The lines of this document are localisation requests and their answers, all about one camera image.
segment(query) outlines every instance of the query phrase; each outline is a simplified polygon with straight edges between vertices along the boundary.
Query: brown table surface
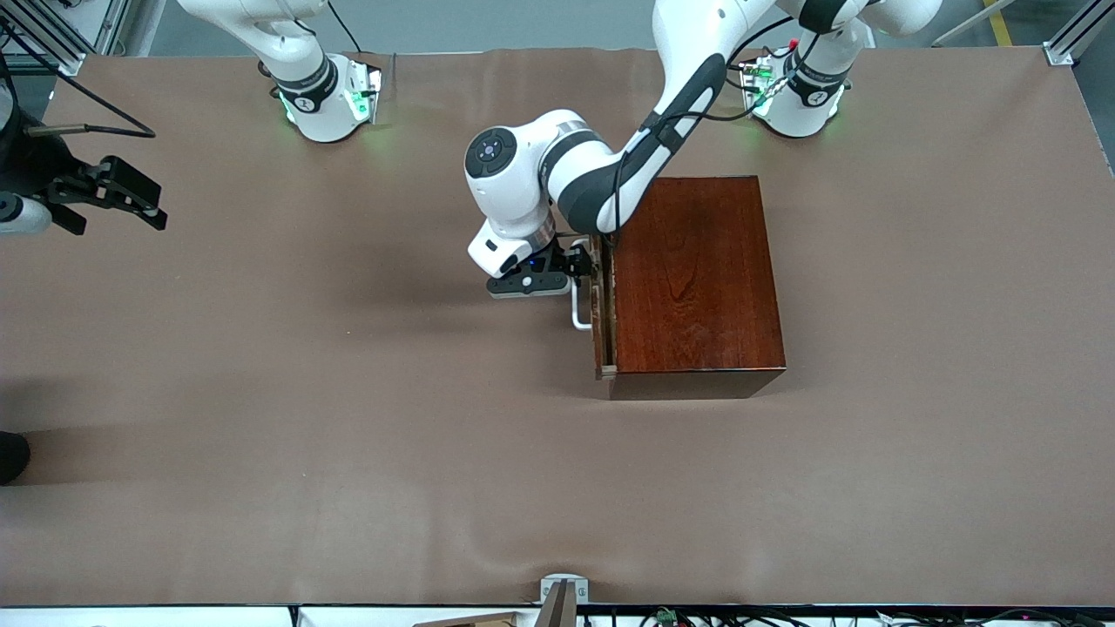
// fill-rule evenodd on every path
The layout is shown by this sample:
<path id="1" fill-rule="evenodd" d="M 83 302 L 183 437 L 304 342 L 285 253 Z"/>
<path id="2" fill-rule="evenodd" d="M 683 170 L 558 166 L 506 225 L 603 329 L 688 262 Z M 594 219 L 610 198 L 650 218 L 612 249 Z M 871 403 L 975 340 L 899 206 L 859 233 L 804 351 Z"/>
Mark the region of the brown table surface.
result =
<path id="1" fill-rule="evenodd" d="M 566 299 L 488 299 L 462 154 L 559 106 L 627 139 L 648 51 L 398 59 L 313 145 L 254 59 L 90 59 L 165 233 L 0 245 L 0 602 L 1109 604 L 1115 182 L 1038 49 L 866 51 L 820 137 L 702 124 L 762 177 L 789 370 L 612 403 Z M 61 89 L 49 120 L 114 122 Z"/>

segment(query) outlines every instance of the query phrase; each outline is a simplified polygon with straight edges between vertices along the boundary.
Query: wires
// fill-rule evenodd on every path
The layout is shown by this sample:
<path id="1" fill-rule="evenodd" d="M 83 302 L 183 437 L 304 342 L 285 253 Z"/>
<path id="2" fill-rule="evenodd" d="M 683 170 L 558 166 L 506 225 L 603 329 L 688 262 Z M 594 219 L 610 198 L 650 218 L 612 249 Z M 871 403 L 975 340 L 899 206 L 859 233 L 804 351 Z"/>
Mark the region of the wires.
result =
<path id="1" fill-rule="evenodd" d="M 318 31 L 316 31 L 312 28 L 306 26 L 306 22 L 303 22 L 302 20 L 300 20 L 298 18 L 293 18 L 293 21 L 294 21 L 294 26 L 297 26 L 298 28 L 301 28 L 302 30 L 304 30 L 306 32 L 309 32 L 310 35 L 312 35 L 314 37 L 318 36 Z"/>
<path id="2" fill-rule="evenodd" d="M 19 29 L 16 27 L 12 27 L 12 32 L 16 33 L 16 37 L 23 36 L 23 33 L 20 32 Z M 8 35 L 7 32 L 2 32 L 0 33 L 0 36 L 2 36 L 2 39 L 0 39 L 0 50 L 2 50 L 3 48 L 7 48 L 9 44 L 11 44 L 12 36 Z"/>
<path id="3" fill-rule="evenodd" d="M 1056 623 L 1057 625 L 1060 625 L 1060 627 L 1074 627 L 1074 621 L 1072 620 L 1060 618 L 1059 616 L 1055 616 L 1046 611 L 1026 608 L 1009 609 L 1001 614 L 997 614 L 991 618 L 973 621 L 968 621 L 951 615 L 946 615 L 944 618 L 934 619 L 908 612 L 896 612 L 892 616 L 892 618 L 908 620 L 906 623 L 894 623 L 893 627 L 985 627 L 988 623 L 1002 620 L 1015 615 L 1021 615 L 1026 619 L 1039 619 Z"/>
<path id="4" fill-rule="evenodd" d="M 352 42 L 353 46 L 356 46 L 356 51 L 360 52 L 361 55 L 365 54 L 363 48 L 360 47 L 360 42 L 356 40 L 356 37 L 352 35 L 352 31 L 349 30 L 348 25 L 345 23 L 345 20 L 341 19 L 340 13 L 337 12 L 337 7 L 333 7 L 333 0 L 329 0 L 329 2 L 327 3 L 329 4 L 329 10 L 333 13 L 333 17 L 337 18 L 337 23 L 341 25 L 341 29 L 345 30 L 345 35 L 348 35 L 349 40 Z"/>
<path id="5" fill-rule="evenodd" d="M 11 37 L 12 41 L 19 44 L 19 47 L 22 48 L 23 51 L 26 51 L 28 55 L 30 55 L 31 58 L 33 58 L 39 65 L 54 71 L 55 76 L 62 79 L 62 81 L 65 81 L 67 85 L 85 94 L 85 96 L 88 97 L 90 100 L 97 103 L 98 105 L 113 112 L 119 117 L 126 119 L 128 123 L 133 124 L 138 129 L 134 131 L 130 128 L 117 128 L 115 126 L 84 125 L 86 133 L 105 133 L 108 135 L 124 135 L 127 137 L 142 137 L 145 139 L 153 139 L 155 137 L 155 132 L 152 131 L 149 126 L 132 117 L 116 105 L 94 94 L 91 90 L 89 90 L 87 87 L 75 80 L 72 77 L 66 76 L 66 74 L 62 73 L 60 69 L 51 67 L 51 65 L 45 58 L 42 58 L 42 55 L 36 52 L 30 46 L 27 45 L 27 42 L 25 42 L 21 38 L 16 36 L 16 32 L 12 30 L 11 25 L 8 23 L 8 20 L 0 18 L 0 29 L 2 29 L 3 32 L 6 32 L 9 37 Z M 11 86 L 11 73 L 6 71 L 4 74 L 7 75 L 9 86 Z M 12 98 L 14 99 L 16 97 L 14 88 L 13 87 L 9 88 L 12 89 Z"/>
<path id="6" fill-rule="evenodd" d="M 3 70 L 3 81 L 8 86 L 8 94 L 11 95 L 12 115 L 19 109 L 19 94 L 16 93 L 16 81 L 11 78 L 11 68 L 8 67 L 8 58 L 0 51 L 0 69 Z"/>
<path id="7" fill-rule="evenodd" d="M 766 57 L 774 57 L 775 59 L 785 59 L 786 57 L 788 57 L 788 56 L 791 56 L 793 54 L 794 54 L 793 49 L 788 49 L 785 52 L 783 52 L 783 54 L 779 55 L 779 54 L 775 52 L 774 50 L 772 50 L 769 46 L 764 46 L 763 47 L 763 55 L 766 56 Z"/>
<path id="8" fill-rule="evenodd" d="M 765 103 L 766 100 L 768 100 L 772 96 L 774 96 L 775 94 L 777 94 L 778 91 L 780 91 L 782 88 L 785 87 L 786 84 L 789 83 L 794 78 L 794 76 L 797 75 L 797 70 L 802 66 L 805 65 L 805 61 L 809 58 L 809 55 L 813 52 L 813 49 L 816 47 L 818 39 L 821 39 L 821 38 L 820 37 L 814 37 L 813 41 L 809 42 L 809 47 L 806 48 L 805 54 L 802 55 L 802 60 L 797 61 L 797 65 L 794 66 L 794 69 L 789 70 L 785 76 L 783 76 L 780 79 L 778 79 L 777 81 L 775 81 L 774 86 L 772 86 L 769 89 L 767 89 L 762 96 L 755 98 L 755 103 L 753 103 L 752 106 L 747 107 L 747 109 L 745 109 L 743 113 L 739 113 L 739 114 L 736 114 L 736 115 L 729 115 L 729 116 L 719 116 L 719 115 L 709 115 L 709 114 L 702 113 L 702 112 L 681 112 L 681 113 L 676 113 L 676 114 L 666 116 L 666 117 L 662 118 L 661 122 L 666 123 L 666 122 L 670 122 L 672 119 L 681 119 L 683 117 L 695 117 L 695 118 L 698 118 L 698 119 L 710 119 L 712 122 L 736 122 L 736 120 L 743 119 L 743 118 L 752 115 L 752 113 L 754 113 L 755 109 L 758 108 L 759 105 L 762 105 L 763 103 Z"/>
<path id="9" fill-rule="evenodd" d="M 753 41 L 778 28 L 779 26 L 785 26 L 792 21 L 794 21 L 794 18 L 783 18 L 770 26 L 760 28 L 755 35 L 745 39 L 744 42 L 737 46 L 735 51 L 731 52 L 731 57 L 728 58 L 728 67 L 731 67 L 736 62 L 736 57 L 738 57 L 739 54 L 744 51 L 744 48 L 748 47 Z"/>
<path id="10" fill-rule="evenodd" d="M 756 94 L 756 95 L 763 93 L 762 89 L 759 89 L 758 87 L 755 87 L 754 85 L 741 85 L 741 84 L 736 83 L 735 80 L 733 80 L 730 78 L 725 78 L 724 81 L 727 83 L 728 85 L 735 87 L 736 89 L 739 89 L 740 91 L 747 91 L 748 94 Z"/>
<path id="11" fill-rule="evenodd" d="M 620 162 L 615 166 L 615 176 L 612 180 L 612 197 L 614 199 L 614 210 L 615 210 L 615 230 L 612 231 L 612 237 L 605 239 L 608 242 L 608 248 L 615 250 L 615 247 L 620 243 L 620 180 L 623 177 L 623 165 L 627 164 L 627 157 L 631 154 L 628 152 L 627 147 L 623 147 L 623 152 L 620 154 Z"/>

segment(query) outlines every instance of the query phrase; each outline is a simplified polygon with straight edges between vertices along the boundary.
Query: white bracket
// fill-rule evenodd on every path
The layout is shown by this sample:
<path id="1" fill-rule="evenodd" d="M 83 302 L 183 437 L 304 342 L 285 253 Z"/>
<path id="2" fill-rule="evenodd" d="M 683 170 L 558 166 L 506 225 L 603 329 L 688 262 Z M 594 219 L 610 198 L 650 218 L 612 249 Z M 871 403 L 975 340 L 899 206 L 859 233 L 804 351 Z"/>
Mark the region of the white bracket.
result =
<path id="1" fill-rule="evenodd" d="M 1058 55 L 1053 50 L 1053 44 L 1049 41 L 1041 44 L 1041 50 L 1046 54 L 1046 60 L 1049 61 L 1049 65 L 1051 66 L 1070 66 L 1076 62 L 1073 59 L 1073 55 Z"/>
<path id="2" fill-rule="evenodd" d="M 576 605 L 589 602 L 589 580 L 580 575 L 569 573 L 546 575 L 543 577 L 540 586 L 542 592 L 540 602 L 545 602 L 546 595 L 550 594 L 550 588 L 561 583 L 563 580 L 569 580 L 573 585 L 573 589 L 576 590 Z"/>

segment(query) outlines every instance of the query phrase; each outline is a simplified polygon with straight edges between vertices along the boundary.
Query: wooden drawer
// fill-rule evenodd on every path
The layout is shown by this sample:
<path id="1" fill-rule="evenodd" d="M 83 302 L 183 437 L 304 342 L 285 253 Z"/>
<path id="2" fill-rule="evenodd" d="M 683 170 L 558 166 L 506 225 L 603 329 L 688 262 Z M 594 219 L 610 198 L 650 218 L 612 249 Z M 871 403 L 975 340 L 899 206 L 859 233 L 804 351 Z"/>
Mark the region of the wooden drawer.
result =
<path id="1" fill-rule="evenodd" d="M 591 251 L 612 398 L 746 398 L 786 369 L 757 177 L 659 179 Z"/>

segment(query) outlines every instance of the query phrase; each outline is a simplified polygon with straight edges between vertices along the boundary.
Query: metal handle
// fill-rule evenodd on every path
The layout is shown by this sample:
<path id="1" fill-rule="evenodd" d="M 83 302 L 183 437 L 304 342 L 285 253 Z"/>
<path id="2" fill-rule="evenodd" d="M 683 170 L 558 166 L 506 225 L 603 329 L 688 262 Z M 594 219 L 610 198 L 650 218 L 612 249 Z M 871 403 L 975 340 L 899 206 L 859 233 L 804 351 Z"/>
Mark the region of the metal handle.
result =
<path id="1" fill-rule="evenodd" d="M 581 238 L 580 240 L 576 240 L 575 242 L 573 242 L 573 245 L 571 245 L 569 248 L 570 248 L 570 250 L 572 250 L 572 249 L 576 248 L 578 245 L 586 244 L 586 243 L 589 243 L 589 238 Z M 580 306 L 580 302 L 578 300 L 578 292 L 580 290 L 578 290 L 578 288 L 576 288 L 576 283 L 578 283 L 579 280 L 580 279 L 578 279 L 575 277 L 572 278 L 573 287 L 572 287 L 572 289 L 569 290 L 569 293 L 573 295 L 573 328 L 576 329 L 576 330 L 579 330 L 579 331 L 591 331 L 592 330 L 592 321 L 590 320 L 586 324 L 581 321 L 581 306 Z"/>

